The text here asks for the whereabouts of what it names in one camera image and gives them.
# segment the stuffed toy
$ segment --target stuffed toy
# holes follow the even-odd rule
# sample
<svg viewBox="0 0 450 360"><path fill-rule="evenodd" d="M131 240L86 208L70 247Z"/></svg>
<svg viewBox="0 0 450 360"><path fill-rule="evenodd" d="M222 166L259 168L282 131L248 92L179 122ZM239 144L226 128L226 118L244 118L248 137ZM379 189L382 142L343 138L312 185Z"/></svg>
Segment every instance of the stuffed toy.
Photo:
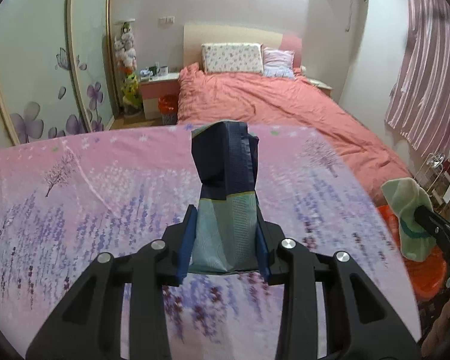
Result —
<svg viewBox="0 0 450 360"><path fill-rule="evenodd" d="M137 52L133 48L133 32L130 24L124 23L121 37L115 40L115 56L120 68L127 76L137 69Z"/></svg>
<svg viewBox="0 0 450 360"><path fill-rule="evenodd" d="M142 104L138 91L138 77L136 74L130 74L123 81L122 92L124 94L123 102L134 108L139 108Z"/></svg>

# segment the orange bedding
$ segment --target orange bedding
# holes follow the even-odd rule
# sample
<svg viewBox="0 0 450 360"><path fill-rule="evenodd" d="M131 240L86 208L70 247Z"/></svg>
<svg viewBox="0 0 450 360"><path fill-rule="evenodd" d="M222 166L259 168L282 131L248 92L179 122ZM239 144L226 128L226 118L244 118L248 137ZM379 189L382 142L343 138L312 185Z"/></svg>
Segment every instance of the orange bedding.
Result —
<svg viewBox="0 0 450 360"><path fill-rule="evenodd" d="M198 64L180 72L178 122L242 120L249 124L316 128L350 167L376 206L386 204L385 181L410 176L405 164L374 133L308 84L252 73L204 74Z"/></svg>

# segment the wooden floor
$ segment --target wooden floor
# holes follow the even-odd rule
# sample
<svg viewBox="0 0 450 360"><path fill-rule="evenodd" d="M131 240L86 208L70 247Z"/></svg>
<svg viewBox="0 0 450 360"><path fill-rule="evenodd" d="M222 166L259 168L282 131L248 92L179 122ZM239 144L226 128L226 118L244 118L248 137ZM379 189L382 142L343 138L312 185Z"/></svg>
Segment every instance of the wooden floor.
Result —
<svg viewBox="0 0 450 360"><path fill-rule="evenodd" d="M133 117L119 117L113 122L111 130L121 130L122 128L137 128L137 127L151 127L161 126L162 119L146 120L145 115Z"/></svg>

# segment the towel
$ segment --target towel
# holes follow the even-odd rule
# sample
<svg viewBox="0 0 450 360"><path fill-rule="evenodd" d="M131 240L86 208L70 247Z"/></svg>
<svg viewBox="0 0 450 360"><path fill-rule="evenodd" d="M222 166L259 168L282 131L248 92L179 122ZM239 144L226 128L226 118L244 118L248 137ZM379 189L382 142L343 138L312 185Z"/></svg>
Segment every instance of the towel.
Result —
<svg viewBox="0 0 450 360"><path fill-rule="evenodd" d="M427 193L412 178L387 181L382 185L382 191L391 210L398 217L402 255L412 261L425 261L435 246L435 238L415 221L414 212L421 205L433 211Z"/></svg>

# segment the pink curtain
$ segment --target pink curtain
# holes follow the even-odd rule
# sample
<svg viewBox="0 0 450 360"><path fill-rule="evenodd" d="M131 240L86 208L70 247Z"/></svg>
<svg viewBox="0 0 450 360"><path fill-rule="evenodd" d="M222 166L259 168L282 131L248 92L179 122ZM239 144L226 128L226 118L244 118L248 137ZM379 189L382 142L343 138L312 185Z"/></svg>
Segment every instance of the pink curtain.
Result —
<svg viewBox="0 0 450 360"><path fill-rule="evenodd" d="M450 6L408 0L408 38L385 121L421 155L450 150Z"/></svg>

